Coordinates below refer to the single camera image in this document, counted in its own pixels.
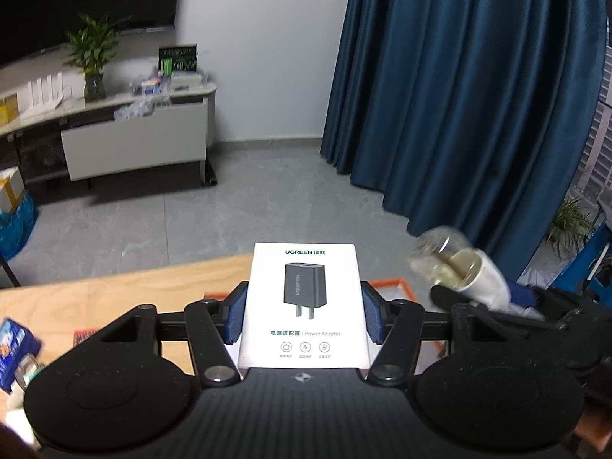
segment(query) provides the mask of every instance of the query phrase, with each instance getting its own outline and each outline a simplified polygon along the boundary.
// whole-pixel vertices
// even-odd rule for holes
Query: white router
[[[63,102],[63,79],[62,73],[57,73],[57,98],[53,95],[53,81],[51,81],[51,75],[47,76],[47,100],[42,94],[42,78],[38,78],[37,81],[37,92],[38,92],[38,103],[34,103],[34,91],[32,89],[32,81],[28,82],[28,95],[30,98],[30,106],[28,109],[20,114],[20,117],[25,119],[26,117],[39,116],[45,112],[53,111],[57,106]]]

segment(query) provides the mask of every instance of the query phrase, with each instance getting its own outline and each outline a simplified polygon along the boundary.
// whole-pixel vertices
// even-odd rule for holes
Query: yellow box
[[[25,191],[17,166],[0,171],[0,213],[13,212]]]
[[[17,93],[0,98],[0,126],[11,122],[19,115],[19,104],[17,103]]]

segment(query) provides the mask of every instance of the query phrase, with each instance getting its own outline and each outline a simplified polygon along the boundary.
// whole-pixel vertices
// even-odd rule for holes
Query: ugreen power adapter box
[[[238,366],[369,368],[354,245],[255,244]]]

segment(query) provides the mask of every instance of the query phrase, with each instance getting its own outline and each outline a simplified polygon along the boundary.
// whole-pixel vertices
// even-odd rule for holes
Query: blue box
[[[6,317],[0,324],[0,389],[10,394],[15,370],[27,355],[41,351],[41,342],[21,324]]]

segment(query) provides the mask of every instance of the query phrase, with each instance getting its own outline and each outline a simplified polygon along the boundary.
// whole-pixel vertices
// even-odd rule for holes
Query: white box with yellow tape
[[[21,202],[25,190],[17,166],[0,171],[0,213],[13,212]]]

